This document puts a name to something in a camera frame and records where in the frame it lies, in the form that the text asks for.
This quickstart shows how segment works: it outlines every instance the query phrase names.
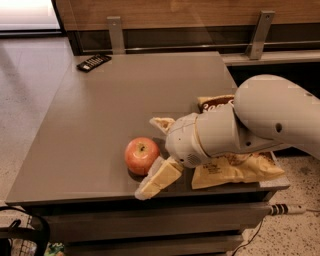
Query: black cable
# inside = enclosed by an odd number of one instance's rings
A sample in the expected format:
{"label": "black cable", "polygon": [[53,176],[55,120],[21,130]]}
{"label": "black cable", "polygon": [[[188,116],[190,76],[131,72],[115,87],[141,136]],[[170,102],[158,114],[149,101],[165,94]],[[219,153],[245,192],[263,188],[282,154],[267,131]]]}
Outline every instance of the black cable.
{"label": "black cable", "polygon": [[247,246],[247,245],[249,245],[252,241],[253,241],[253,239],[258,235],[258,233],[259,233],[259,231],[260,231],[260,229],[261,229],[261,227],[262,227],[262,223],[263,223],[263,221],[264,221],[264,218],[261,220],[261,222],[260,222],[260,226],[259,226],[259,228],[258,228],[258,230],[257,230],[257,232],[254,234],[254,236],[251,238],[251,240],[247,243],[247,244],[244,244],[244,245],[240,245],[233,253],[232,253],[232,255],[231,256],[234,256],[234,255],[236,255],[236,253],[237,253],[237,251],[240,249],[240,248],[242,248],[242,247],[245,247],[245,246]]}

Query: cable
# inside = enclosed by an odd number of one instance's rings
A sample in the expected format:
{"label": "cable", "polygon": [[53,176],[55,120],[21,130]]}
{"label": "cable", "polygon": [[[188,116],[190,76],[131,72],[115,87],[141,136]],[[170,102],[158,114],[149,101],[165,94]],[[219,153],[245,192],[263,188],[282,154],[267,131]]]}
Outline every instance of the cable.
{"label": "cable", "polygon": [[320,209],[307,208],[308,212],[320,212]]}
{"label": "cable", "polygon": [[249,241],[247,244],[240,245],[237,249],[235,249],[235,251],[232,253],[232,255],[231,255],[231,256],[236,255],[237,251],[238,251],[240,248],[242,248],[242,247],[245,247],[245,246],[249,245],[249,244],[253,241],[253,239],[258,235],[258,233],[259,233],[259,231],[260,231],[260,229],[261,229],[261,227],[262,227],[262,223],[263,223],[263,221],[264,221],[264,218],[261,220],[261,222],[260,222],[260,226],[259,226],[259,228],[258,228],[257,232],[256,232],[256,233],[254,234],[254,236],[250,239],[250,241]]}

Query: speckled floor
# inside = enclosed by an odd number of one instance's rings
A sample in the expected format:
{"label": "speckled floor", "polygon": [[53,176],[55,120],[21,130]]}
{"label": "speckled floor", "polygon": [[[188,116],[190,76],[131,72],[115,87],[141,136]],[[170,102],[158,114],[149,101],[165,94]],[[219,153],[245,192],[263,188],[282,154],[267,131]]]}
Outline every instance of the speckled floor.
{"label": "speckled floor", "polygon": [[[0,40],[0,205],[71,57],[66,38]],[[320,161],[310,156],[281,156],[278,161],[291,187],[277,192],[270,202],[320,209]],[[10,212],[2,213],[0,226],[15,217]],[[246,230],[244,238],[250,239],[255,231]],[[267,216],[257,237],[236,255],[320,255],[320,213]]]}

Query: table top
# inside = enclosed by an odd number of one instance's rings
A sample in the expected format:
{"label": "table top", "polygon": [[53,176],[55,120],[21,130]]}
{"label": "table top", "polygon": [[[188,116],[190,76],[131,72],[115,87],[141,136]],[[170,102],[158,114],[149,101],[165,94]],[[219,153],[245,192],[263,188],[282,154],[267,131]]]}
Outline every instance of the table top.
{"label": "table top", "polygon": [[[77,63],[74,57],[8,204],[133,198],[139,180],[125,165],[126,145],[139,136],[165,139],[149,120],[198,112],[197,97],[236,90],[216,52],[114,55],[89,73]],[[162,196],[190,195],[190,183],[184,175]]]}

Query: drawer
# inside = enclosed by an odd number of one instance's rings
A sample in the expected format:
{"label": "drawer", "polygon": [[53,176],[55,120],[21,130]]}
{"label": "drawer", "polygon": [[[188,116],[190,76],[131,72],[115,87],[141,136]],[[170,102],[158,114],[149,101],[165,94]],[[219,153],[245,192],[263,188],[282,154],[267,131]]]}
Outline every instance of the drawer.
{"label": "drawer", "polygon": [[69,256],[166,256],[166,255],[216,255],[232,251],[242,243],[240,235],[210,236],[197,235],[186,238],[163,238],[161,240],[141,239],[140,241],[114,242],[100,244],[66,246]]}
{"label": "drawer", "polygon": [[73,243],[254,228],[266,203],[177,206],[46,216],[51,241]]}

